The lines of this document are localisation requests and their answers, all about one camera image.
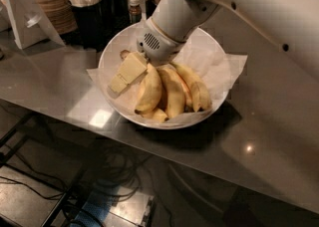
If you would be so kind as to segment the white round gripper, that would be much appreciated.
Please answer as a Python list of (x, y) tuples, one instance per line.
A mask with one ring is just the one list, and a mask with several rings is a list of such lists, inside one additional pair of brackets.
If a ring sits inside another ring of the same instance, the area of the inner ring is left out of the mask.
[[(143, 21), (141, 30), (137, 32), (137, 48), (154, 66), (170, 63), (183, 46), (184, 42), (171, 39), (152, 18)], [(109, 88), (115, 94), (119, 95), (147, 70), (148, 61), (140, 52), (128, 53), (111, 79)]]

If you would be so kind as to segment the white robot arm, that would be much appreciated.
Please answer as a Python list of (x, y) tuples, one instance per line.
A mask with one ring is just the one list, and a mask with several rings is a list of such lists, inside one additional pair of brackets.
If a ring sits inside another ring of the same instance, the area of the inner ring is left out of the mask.
[(168, 63), (219, 7), (232, 11), (319, 78), (319, 0), (160, 0), (137, 32), (138, 50), (156, 66)]

